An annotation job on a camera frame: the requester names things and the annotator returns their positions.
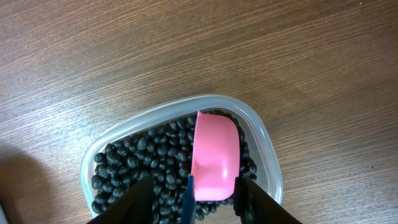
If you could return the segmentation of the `clear plastic container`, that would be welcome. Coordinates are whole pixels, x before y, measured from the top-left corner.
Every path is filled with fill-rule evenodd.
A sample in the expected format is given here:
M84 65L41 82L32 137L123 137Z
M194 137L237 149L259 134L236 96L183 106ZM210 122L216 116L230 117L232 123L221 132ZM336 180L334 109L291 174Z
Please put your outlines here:
M282 174L264 123L245 103L221 95L171 101L102 134L81 164L81 185L96 217L141 179L153 176L155 223L180 219L189 178L195 179L195 218L233 198L235 177L248 177L276 202Z

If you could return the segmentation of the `pink scoop with blue handle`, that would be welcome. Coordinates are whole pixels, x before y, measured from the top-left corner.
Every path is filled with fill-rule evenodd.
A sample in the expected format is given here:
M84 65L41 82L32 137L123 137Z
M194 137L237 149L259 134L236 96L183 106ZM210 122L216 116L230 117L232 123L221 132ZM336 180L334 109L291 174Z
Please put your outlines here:
M182 223L194 223L198 201L232 196L239 176L240 143L236 125L227 117L197 112L191 175L182 199Z

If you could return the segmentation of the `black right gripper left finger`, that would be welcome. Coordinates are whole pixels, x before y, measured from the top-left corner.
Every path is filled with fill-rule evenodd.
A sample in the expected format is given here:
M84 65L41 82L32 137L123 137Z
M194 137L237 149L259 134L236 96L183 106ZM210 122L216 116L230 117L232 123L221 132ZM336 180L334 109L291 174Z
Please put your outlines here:
M147 175L88 224L150 224L153 203L154 176Z

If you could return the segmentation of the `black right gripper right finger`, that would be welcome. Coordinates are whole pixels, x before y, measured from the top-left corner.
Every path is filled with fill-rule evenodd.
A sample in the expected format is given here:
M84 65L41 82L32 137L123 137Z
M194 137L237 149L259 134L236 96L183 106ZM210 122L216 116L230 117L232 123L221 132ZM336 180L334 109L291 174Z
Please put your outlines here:
M249 177L237 177L233 209L242 224L302 224Z

